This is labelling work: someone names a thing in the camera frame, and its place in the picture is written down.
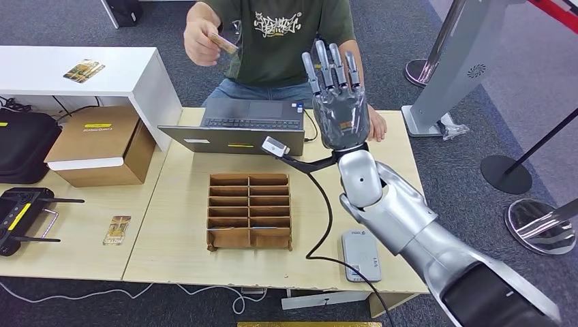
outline person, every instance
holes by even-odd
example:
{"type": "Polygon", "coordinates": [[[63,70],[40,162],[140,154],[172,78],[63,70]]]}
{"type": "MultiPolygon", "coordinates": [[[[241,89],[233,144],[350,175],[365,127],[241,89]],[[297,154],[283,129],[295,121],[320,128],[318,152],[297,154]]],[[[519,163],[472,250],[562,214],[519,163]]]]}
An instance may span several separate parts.
{"type": "MultiPolygon", "coordinates": [[[[301,61],[317,35],[339,46],[342,61],[350,51],[363,86],[363,64],[355,39],[349,0],[201,0],[187,14],[184,43],[199,66],[213,66],[220,48],[207,36],[241,21],[239,50],[226,78],[210,94],[235,99],[269,99],[310,104],[311,89],[301,61]]],[[[369,139],[383,140],[386,121],[368,104],[369,139]]]]}

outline robot finger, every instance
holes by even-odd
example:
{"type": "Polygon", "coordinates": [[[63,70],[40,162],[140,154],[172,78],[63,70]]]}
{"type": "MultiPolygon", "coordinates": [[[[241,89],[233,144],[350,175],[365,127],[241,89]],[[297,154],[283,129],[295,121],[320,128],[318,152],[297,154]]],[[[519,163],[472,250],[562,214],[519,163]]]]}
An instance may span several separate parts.
{"type": "Polygon", "coordinates": [[[313,62],[311,61],[311,55],[308,52],[301,54],[301,60],[303,60],[303,66],[305,66],[305,71],[307,72],[307,81],[309,82],[309,87],[313,91],[315,97],[321,96],[321,88],[319,87],[319,82],[317,81],[317,75],[315,75],[315,68],[313,67],[313,62]]]}
{"type": "Polygon", "coordinates": [[[351,80],[351,89],[359,89],[361,83],[359,81],[359,70],[357,69],[357,64],[355,63],[355,58],[351,51],[345,52],[345,58],[347,60],[347,65],[349,66],[349,78],[351,80]]]}
{"type": "Polygon", "coordinates": [[[333,63],[335,64],[335,72],[337,73],[337,82],[339,87],[347,87],[347,78],[345,77],[345,69],[343,61],[341,60],[341,55],[339,54],[339,48],[337,44],[329,44],[329,50],[331,51],[331,56],[333,58],[333,63]]]}
{"type": "Polygon", "coordinates": [[[331,75],[331,67],[329,67],[329,60],[327,59],[327,51],[325,50],[325,42],[318,40],[315,42],[315,48],[317,49],[317,55],[319,56],[319,61],[321,62],[321,74],[323,75],[323,82],[325,83],[326,89],[332,89],[335,87],[333,85],[333,77],[331,75]]]}

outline laptop keyboard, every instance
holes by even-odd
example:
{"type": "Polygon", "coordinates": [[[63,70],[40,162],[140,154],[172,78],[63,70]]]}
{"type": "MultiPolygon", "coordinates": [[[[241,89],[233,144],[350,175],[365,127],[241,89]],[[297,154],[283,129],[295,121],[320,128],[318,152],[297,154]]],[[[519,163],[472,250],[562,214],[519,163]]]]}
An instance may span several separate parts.
{"type": "Polygon", "coordinates": [[[207,118],[204,120],[203,126],[260,129],[301,129],[299,126],[299,121],[274,121],[268,119],[207,118]]]}

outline silver robotic arm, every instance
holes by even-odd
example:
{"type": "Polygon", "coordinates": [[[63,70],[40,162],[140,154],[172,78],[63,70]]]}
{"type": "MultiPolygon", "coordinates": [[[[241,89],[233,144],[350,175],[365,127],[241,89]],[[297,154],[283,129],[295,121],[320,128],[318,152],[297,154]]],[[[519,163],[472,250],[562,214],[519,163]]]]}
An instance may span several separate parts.
{"type": "Polygon", "coordinates": [[[316,48],[325,88],[319,85],[309,53],[303,63],[314,92],[314,114],[329,158],[297,161],[272,138],[264,151],[294,168],[311,173],[337,164],[344,192],[343,208],[391,253],[401,255],[429,288],[456,326],[531,327],[560,324],[558,307],[503,262],[479,253],[435,222],[424,197],[387,165],[376,161],[365,140],[369,117],[355,60],[348,53],[351,89],[337,46],[330,45],[330,65],[323,41],[316,48]],[[335,69],[337,86],[333,82],[335,69]]]}

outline robot forearm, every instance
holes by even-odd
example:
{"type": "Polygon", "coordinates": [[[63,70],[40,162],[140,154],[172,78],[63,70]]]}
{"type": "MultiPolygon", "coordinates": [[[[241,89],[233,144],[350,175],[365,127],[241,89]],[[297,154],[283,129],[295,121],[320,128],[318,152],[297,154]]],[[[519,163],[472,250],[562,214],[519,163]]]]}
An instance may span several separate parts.
{"type": "Polygon", "coordinates": [[[560,323],[558,308],[548,297],[506,264],[477,252],[436,223],[437,214],[423,196],[390,167],[363,150],[344,155],[338,166],[345,190],[341,205],[392,254],[404,257],[454,325],[560,323]],[[385,194],[381,182],[366,183],[375,173],[388,185],[385,194]]]}

